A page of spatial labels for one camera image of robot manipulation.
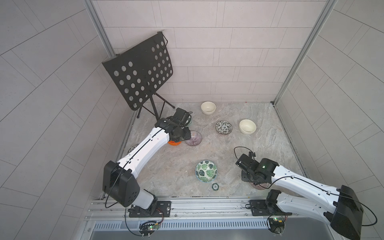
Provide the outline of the purple striped bowl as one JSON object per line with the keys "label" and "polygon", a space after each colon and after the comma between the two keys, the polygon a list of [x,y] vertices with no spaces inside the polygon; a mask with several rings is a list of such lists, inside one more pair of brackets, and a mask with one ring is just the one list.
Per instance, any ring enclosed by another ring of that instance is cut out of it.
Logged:
{"label": "purple striped bowl", "polygon": [[270,186],[270,184],[269,183],[262,183],[262,184],[256,184],[256,183],[250,183],[250,185],[253,187],[253,188],[255,188],[255,189],[257,189],[257,190],[267,190],[268,188],[269,188],[269,186]]}
{"label": "purple striped bowl", "polygon": [[197,146],[202,142],[202,135],[198,131],[191,131],[191,138],[185,140],[185,143],[189,146]]}

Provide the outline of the small green leaf bowl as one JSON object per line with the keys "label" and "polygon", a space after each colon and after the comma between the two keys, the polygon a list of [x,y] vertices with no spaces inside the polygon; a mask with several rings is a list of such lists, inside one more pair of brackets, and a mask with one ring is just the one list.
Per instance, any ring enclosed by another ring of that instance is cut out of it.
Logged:
{"label": "small green leaf bowl", "polygon": [[192,116],[189,115],[188,120],[186,122],[186,127],[189,127],[191,125],[191,123],[192,123]]}

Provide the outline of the orange bowl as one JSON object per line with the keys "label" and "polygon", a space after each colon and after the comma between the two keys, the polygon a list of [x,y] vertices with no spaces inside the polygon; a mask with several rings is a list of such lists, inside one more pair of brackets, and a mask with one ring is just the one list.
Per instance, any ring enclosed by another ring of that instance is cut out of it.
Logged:
{"label": "orange bowl", "polygon": [[169,141],[168,144],[171,145],[171,146],[178,146],[180,145],[182,142],[174,142],[174,141]]}

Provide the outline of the cream bowl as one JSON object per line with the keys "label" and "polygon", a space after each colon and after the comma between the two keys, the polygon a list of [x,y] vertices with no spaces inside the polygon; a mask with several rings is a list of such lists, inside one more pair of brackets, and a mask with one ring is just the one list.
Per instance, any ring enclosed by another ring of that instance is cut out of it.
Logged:
{"label": "cream bowl", "polygon": [[212,115],[216,111],[216,104],[213,102],[204,102],[201,104],[201,110],[205,115]]}
{"label": "cream bowl", "polygon": [[251,135],[257,130],[256,124],[248,119],[241,120],[239,123],[240,131],[245,135]]}

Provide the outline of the black floral bowl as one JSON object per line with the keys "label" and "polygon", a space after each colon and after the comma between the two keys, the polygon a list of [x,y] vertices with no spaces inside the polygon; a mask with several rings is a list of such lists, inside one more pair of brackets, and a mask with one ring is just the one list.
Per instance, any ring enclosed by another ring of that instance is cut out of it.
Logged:
{"label": "black floral bowl", "polygon": [[131,153],[137,146],[138,146],[138,144],[136,144],[136,145],[130,147],[130,148],[128,149],[128,154]]}
{"label": "black floral bowl", "polygon": [[221,135],[229,135],[233,131],[233,126],[228,121],[218,121],[215,129]]}

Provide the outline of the large green leaf bowl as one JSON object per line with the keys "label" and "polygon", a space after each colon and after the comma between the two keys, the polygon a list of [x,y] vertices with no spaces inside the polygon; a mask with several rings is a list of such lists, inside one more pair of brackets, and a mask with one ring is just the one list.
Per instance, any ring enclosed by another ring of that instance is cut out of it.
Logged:
{"label": "large green leaf bowl", "polygon": [[217,166],[209,160],[201,161],[195,169],[196,177],[203,183],[212,182],[218,175]]}

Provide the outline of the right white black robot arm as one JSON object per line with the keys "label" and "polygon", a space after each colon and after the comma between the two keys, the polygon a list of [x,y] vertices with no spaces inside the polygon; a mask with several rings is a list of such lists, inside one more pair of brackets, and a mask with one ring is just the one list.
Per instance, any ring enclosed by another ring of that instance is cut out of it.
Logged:
{"label": "right white black robot arm", "polygon": [[253,216],[267,216],[271,222],[273,216],[298,214],[330,225],[347,239],[361,238],[364,209],[351,188],[315,182],[267,158],[258,162],[243,154],[236,165],[242,170],[242,181],[269,184],[265,200],[250,201]]}

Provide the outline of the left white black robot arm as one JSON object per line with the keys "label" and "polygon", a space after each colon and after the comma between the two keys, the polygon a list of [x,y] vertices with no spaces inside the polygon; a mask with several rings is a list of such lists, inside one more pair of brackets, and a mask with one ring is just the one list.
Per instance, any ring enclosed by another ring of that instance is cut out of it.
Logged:
{"label": "left white black robot arm", "polygon": [[147,137],[128,155],[108,162],[104,167],[102,190],[123,207],[134,205],[150,214],[156,211],[157,198],[141,189],[137,177],[155,153],[169,141],[179,143],[191,139],[188,125],[191,112],[177,108],[173,116],[159,119]]}

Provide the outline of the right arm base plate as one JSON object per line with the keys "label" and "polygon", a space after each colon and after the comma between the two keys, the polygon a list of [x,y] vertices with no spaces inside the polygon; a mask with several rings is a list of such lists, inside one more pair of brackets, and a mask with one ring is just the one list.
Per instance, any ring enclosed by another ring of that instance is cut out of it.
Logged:
{"label": "right arm base plate", "polygon": [[277,204],[272,204],[266,200],[250,200],[246,209],[251,210],[253,217],[260,216],[291,216],[290,212],[283,212]]}

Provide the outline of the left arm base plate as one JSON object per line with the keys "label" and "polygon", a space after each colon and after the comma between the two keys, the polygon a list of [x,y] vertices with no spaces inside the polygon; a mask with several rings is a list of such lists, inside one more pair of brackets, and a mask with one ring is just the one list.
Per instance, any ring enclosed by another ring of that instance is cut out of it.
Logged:
{"label": "left arm base plate", "polygon": [[171,201],[157,201],[156,204],[152,204],[148,209],[133,206],[127,211],[130,218],[162,218],[170,216],[171,206]]}

